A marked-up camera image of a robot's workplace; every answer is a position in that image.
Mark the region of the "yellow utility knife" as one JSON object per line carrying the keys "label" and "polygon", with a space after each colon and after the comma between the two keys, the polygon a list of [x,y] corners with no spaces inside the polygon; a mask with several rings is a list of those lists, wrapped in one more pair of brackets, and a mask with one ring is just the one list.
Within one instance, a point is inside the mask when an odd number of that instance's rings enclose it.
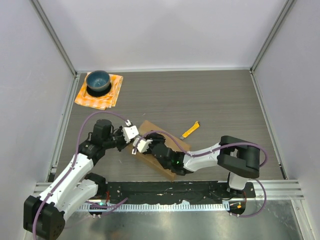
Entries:
{"label": "yellow utility knife", "polygon": [[184,140],[188,136],[190,136],[195,130],[197,130],[200,127],[200,122],[196,121],[192,127],[190,127],[187,131],[185,131],[181,137],[179,138],[180,140]]}

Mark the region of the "brown cardboard express box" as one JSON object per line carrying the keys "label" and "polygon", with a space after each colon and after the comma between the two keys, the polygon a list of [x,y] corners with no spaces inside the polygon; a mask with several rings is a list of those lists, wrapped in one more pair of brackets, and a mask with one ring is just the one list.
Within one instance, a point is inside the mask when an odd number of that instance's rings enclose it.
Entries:
{"label": "brown cardboard express box", "polygon": [[190,170],[186,170],[183,167],[183,159],[185,153],[191,150],[191,145],[182,141],[178,137],[175,137],[163,130],[154,123],[144,120],[138,127],[139,135],[135,138],[142,138],[148,134],[161,134],[165,137],[166,151],[164,155],[152,155],[145,153],[134,154],[137,159],[143,161],[150,168],[157,171],[170,181],[174,181],[177,176],[185,176],[190,174]]}

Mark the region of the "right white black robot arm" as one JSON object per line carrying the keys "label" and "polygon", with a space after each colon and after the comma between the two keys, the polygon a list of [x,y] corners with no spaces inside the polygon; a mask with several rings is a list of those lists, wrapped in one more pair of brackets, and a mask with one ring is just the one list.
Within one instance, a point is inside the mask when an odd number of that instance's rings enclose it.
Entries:
{"label": "right white black robot arm", "polygon": [[185,176],[200,169],[221,167],[228,171],[226,193],[233,198],[243,193],[249,179],[260,177],[260,168],[268,161],[267,152],[258,144],[224,135],[211,147],[197,151],[179,151],[166,145],[161,132],[152,131],[144,139],[144,155],[153,156],[161,167]]}

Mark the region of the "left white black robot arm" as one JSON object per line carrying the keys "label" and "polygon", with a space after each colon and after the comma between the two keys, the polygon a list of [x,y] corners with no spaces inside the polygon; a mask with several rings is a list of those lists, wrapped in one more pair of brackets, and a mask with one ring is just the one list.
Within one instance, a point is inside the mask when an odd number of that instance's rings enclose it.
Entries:
{"label": "left white black robot arm", "polygon": [[87,139],[76,147],[67,167],[42,193],[23,204],[23,228],[33,239],[57,239],[71,215],[87,200],[102,199],[106,179],[91,173],[108,149],[121,151],[139,134],[129,120],[114,130],[111,121],[99,119]]}

